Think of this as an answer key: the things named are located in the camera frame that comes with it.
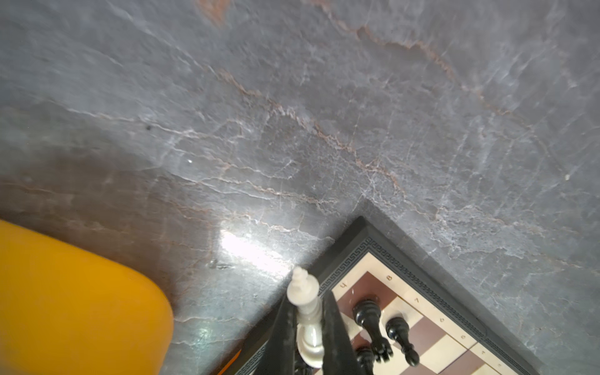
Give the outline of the brown folding chess board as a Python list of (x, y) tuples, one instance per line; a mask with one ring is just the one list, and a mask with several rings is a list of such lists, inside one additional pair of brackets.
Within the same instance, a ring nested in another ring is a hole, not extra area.
[[(366, 219), (359, 217), (310, 269), (319, 296), (332, 291), (352, 348), (369, 346), (367, 331), (355, 323), (353, 308), (372, 299), (381, 308), (380, 329), (394, 356), (374, 362), (373, 374), (533, 374), (534, 367), (463, 304), (415, 264)], [(254, 374), (270, 338), (279, 306), (253, 329), (224, 367), (225, 374)], [(386, 323), (402, 316), (409, 341), (420, 356), (411, 367)], [(297, 346), (294, 374), (323, 374), (301, 358)]]

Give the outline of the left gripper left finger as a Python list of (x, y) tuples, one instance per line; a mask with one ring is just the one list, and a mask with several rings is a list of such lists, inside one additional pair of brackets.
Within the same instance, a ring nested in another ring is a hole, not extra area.
[(296, 315), (296, 307), (284, 297), (254, 374), (292, 375), (295, 373)]

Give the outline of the yellow plastic tray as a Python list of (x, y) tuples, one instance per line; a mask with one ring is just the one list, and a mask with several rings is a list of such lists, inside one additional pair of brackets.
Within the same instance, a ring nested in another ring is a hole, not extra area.
[(145, 275), (1, 224), (1, 372), (158, 374), (173, 311)]

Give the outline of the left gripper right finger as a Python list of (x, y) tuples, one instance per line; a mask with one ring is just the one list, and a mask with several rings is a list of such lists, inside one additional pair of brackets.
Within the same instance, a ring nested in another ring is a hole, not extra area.
[(323, 294), (323, 374), (363, 374), (332, 291)]

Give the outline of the white chess piece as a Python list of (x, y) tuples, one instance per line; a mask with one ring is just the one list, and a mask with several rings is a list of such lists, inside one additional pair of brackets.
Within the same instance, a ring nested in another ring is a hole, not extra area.
[(296, 308), (296, 345), (303, 361), (314, 369), (323, 366), (323, 306), (319, 296), (320, 284), (302, 267), (292, 270), (287, 286), (287, 300)]

